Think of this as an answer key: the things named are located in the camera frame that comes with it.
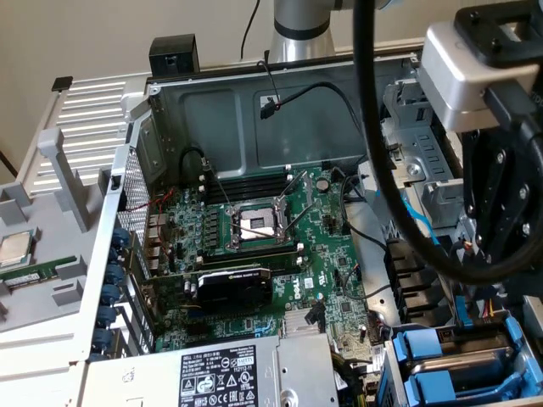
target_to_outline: green circuit board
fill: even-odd
[[[231,241],[228,206],[200,206],[198,190],[192,188],[174,193],[167,201],[168,205],[161,208],[175,220],[176,227],[171,231],[168,243],[174,247],[178,243],[182,245],[182,258],[175,259],[172,270],[165,256],[161,256],[157,276],[149,281],[154,285],[163,310],[163,333],[156,340],[157,352],[217,339],[277,335],[281,333],[285,312],[295,309],[309,311],[317,300],[321,300],[326,306],[330,342],[336,344],[345,356],[369,358],[369,341],[361,342],[359,339],[360,325],[367,323],[365,304],[346,298],[334,280],[334,270],[345,277],[357,264],[351,235],[342,230],[340,183],[333,183],[330,170],[322,170],[321,167],[296,168],[289,174],[296,177],[304,170],[308,176],[305,179],[309,179],[311,185],[301,181],[287,195],[288,216],[292,220],[307,206],[306,188],[312,189],[311,209],[294,227],[293,233],[296,242],[304,245],[302,264],[299,264],[295,250],[294,254],[255,256],[228,264],[231,267],[253,265],[280,271],[272,278],[271,304],[257,312],[206,315],[197,307],[182,306],[183,277],[202,272],[196,271],[199,250],[213,255],[233,252],[227,246]],[[328,181],[330,188],[327,192],[317,191],[317,180]],[[356,296],[363,295],[362,285],[354,276],[348,282],[347,290]]]

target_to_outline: warning label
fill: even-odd
[[[179,407],[257,404],[255,346],[182,356]]]

